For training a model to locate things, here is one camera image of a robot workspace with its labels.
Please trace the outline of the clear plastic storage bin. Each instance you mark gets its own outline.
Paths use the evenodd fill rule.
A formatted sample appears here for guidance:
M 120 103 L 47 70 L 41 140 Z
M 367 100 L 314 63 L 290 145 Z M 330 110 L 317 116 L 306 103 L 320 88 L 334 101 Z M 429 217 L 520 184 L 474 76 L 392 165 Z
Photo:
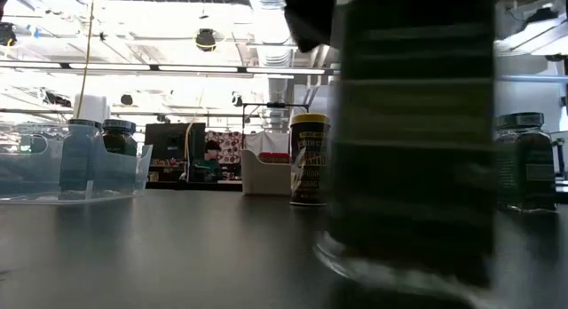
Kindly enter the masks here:
M 106 151 L 103 123 L 93 167 L 90 200 L 60 201 L 59 174 L 66 124 L 0 123 L 0 203 L 84 204 L 140 195 L 146 188 L 153 147 L 138 145 L 134 190 L 122 194 L 111 188 L 108 172 L 118 154 Z

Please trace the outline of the white column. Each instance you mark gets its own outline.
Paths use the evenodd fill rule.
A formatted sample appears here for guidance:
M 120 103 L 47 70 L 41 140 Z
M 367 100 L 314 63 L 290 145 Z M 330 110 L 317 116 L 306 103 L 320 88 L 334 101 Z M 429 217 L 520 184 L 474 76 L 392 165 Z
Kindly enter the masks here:
M 94 94 L 75 95 L 74 118 L 103 123 L 110 115 L 107 97 Z

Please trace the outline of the long ceiling light strip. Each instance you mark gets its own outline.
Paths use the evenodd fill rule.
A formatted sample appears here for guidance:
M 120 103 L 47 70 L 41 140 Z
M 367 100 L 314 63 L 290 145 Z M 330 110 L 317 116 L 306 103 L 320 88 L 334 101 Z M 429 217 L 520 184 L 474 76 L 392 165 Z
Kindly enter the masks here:
M 333 68 L 318 67 L 231 67 L 231 66 L 196 66 L 196 65 L 158 65 L 158 64 L 114 64 L 114 63 L 58 63 L 45 61 L 11 61 L 0 60 L 0 68 L 38 69 L 112 73 L 179 73 L 179 74 L 220 74 L 220 75 L 338 75 L 340 71 Z

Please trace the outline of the green lid oregano spice jar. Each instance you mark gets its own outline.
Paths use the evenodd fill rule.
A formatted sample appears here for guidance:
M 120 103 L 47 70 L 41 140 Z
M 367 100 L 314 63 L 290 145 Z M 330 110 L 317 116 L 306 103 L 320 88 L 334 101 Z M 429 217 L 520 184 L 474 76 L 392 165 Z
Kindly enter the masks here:
M 106 119 L 103 122 L 106 151 L 120 156 L 114 160 L 108 177 L 111 188 L 122 194 L 131 194 L 134 190 L 138 162 L 138 143 L 133 137 L 135 131 L 136 124 L 129 121 Z
M 556 211 L 553 144 L 544 114 L 521 112 L 496 119 L 498 205 L 523 213 Z
M 90 200 L 92 197 L 93 163 L 100 137 L 100 123 L 77 118 L 68 121 L 59 174 L 60 201 Z
M 317 250 L 342 276 L 465 297 L 491 284 L 494 0 L 338 0 Z

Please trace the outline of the black monitor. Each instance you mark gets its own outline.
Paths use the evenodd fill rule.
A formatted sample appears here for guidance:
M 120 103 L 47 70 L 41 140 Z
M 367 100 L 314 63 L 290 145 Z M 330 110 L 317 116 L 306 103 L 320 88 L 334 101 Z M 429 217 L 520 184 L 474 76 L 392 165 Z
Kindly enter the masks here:
M 186 160 L 185 147 L 188 147 L 189 159 L 203 158 L 205 150 L 205 123 L 194 123 L 185 133 L 189 123 L 152 123 L 145 128 L 145 144 L 153 146 L 152 158 L 167 160 Z

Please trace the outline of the yellow lid dark spice jar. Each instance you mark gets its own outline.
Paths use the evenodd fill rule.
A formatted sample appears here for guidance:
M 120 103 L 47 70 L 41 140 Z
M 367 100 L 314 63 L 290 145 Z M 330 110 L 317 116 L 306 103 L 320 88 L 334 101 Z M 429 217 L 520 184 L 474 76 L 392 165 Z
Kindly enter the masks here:
M 299 206 L 321 206 L 320 176 L 327 167 L 327 139 L 330 128 L 326 115 L 295 115 L 290 124 L 291 197 Z

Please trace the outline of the white plastic storage bin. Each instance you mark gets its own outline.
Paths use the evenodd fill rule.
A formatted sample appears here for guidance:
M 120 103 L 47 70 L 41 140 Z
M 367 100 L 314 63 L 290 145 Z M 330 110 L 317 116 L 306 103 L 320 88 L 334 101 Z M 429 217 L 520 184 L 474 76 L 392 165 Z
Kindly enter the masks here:
M 291 165 L 262 162 L 248 149 L 241 150 L 241 180 L 245 195 L 291 195 Z

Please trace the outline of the red white patterned cloth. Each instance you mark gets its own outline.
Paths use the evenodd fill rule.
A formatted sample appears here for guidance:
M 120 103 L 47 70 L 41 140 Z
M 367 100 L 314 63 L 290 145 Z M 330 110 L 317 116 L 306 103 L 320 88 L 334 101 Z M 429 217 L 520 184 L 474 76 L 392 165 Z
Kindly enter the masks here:
M 239 132 L 208 131 L 205 140 L 212 140 L 218 144 L 217 161 L 219 164 L 241 163 L 242 135 Z

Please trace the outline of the silver ventilation duct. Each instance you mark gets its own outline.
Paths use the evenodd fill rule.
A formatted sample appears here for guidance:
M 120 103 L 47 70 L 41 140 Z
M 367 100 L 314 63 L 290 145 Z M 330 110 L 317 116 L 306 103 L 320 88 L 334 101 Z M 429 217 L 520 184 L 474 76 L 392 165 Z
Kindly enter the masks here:
M 267 117 L 276 122 L 283 122 L 289 117 L 286 106 L 290 101 L 288 79 L 269 78 L 266 103 L 278 103 L 277 107 L 266 108 Z

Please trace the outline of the person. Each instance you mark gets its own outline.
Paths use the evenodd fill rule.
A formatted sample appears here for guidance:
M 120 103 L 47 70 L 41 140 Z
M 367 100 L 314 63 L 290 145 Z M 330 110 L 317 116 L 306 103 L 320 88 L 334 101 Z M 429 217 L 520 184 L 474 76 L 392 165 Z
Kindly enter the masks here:
M 218 154 L 221 150 L 215 140 L 209 140 L 205 144 L 204 156 L 195 159 L 192 163 L 192 180 L 194 182 L 217 183 L 223 178 L 222 169 L 218 162 Z

